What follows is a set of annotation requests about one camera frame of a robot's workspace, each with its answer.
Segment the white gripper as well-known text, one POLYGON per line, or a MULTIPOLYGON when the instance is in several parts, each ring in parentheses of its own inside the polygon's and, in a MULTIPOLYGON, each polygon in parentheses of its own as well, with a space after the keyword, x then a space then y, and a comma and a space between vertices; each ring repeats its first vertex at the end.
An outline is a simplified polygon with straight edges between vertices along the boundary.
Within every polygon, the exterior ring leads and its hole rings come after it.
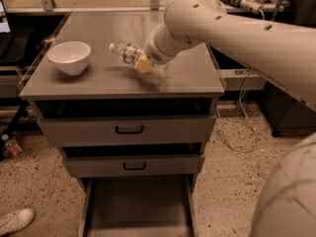
MULTIPOLYGON (((151 32, 144 45, 144 53, 151 62, 164 65, 174 59, 181 51, 191 49, 198 45, 197 40, 177 39, 160 24, 151 32)), ((134 69, 139 73, 147 73, 154 69, 152 63, 145 59, 138 59, 134 69)))

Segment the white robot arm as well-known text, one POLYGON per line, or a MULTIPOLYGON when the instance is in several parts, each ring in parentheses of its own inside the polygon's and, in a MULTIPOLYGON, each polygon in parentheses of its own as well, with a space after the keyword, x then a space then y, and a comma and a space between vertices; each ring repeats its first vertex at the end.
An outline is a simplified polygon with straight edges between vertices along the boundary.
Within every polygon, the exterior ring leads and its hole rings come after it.
MULTIPOLYGON (((316 109, 316 30, 227 14, 218 0, 169 0, 134 68, 145 73, 202 42, 316 109)), ((316 133, 269 174, 249 237, 316 237, 316 133)))

